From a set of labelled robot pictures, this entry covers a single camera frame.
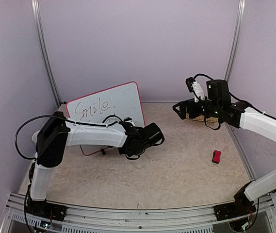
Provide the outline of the pink framed whiteboard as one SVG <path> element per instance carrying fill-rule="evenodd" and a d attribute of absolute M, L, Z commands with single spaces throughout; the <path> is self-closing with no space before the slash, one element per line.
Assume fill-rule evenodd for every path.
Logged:
<path fill-rule="evenodd" d="M 71 100 L 66 104 L 70 132 L 66 146 L 81 146 L 85 155 L 120 148 L 127 136 L 120 121 L 145 127 L 138 84 L 129 82 Z"/>

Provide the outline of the red black whiteboard eraser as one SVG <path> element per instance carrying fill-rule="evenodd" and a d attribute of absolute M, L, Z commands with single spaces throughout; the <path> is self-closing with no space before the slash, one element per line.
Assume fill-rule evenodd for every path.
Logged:
<path fill-rule="evenodd" d="M 213 152 L 213 157 L 212 157 L 212 162 L 215 164 L 219 164 L 220 163 L 220 158 L 221 158 L 221 151 L 215 150 Z"/>

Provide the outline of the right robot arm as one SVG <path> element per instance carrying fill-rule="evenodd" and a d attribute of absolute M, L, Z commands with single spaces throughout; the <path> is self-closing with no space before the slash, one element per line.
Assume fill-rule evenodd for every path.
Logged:
<path fill-rule="evenodd" d="M 203 121 L 213 117 L 219 125 L 227 123 L 238 129 L 257 133 L 276 142 L 276 118 L 256 110 L 252 104 L 238 99 L 232 103 L 234 97 L 225 80 L 209 80 L 206 82 L 207 94 L 204 93 L 199 82 L 194 77 L 186 79 L 186 85 L 194 97 L 180 101 L 173 105 L 173 110 L 181 119 L 194 119 L 202 116 Z M 250 201 L 276 191 L 276 170 L 247 184 L 241 189 L 241 194 L 231 204 L 231 212 L 240 216 L 250 206 Z"/>

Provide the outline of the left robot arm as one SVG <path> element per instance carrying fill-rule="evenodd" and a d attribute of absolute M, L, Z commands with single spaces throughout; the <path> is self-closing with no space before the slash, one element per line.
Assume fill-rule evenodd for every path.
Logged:
<path fill-rule="evenodd" d="M 36 137 L 35 163 L 29 188 L 32 209 L 40 216 L 50 212 L 50 204 L 45 201 L 47 189 L 54 168 L 63 160 L 66 147 L 112 147 L 128 160 L 136 160 L 146 149 L 159 146 L 164 141 L 156 123 L 140 127 L 134 125 L 131 118 L 108 124 L 75 122 L 62 112 L 55 112 Z"/>

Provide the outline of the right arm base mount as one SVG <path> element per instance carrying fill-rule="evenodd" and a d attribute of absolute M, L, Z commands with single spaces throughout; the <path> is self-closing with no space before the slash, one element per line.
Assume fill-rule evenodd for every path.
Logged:
<path fill-rule="evenodd" d="M 214 207 L 217 221 L 227 220 L 256 212 L 253 201 L 250 201 L 243 192 L 234 196 L 234 201 L 219 204 Z"/>

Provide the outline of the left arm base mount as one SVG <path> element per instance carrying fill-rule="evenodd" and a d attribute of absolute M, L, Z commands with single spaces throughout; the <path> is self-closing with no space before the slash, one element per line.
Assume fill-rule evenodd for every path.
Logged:
<path fill-rule="evenodd" d="M 60 204 L 44 201 L 34 201 L 26 197 L 25 211 L 27 214 L 63 222 L 65 219 L 67 207 Z"/>

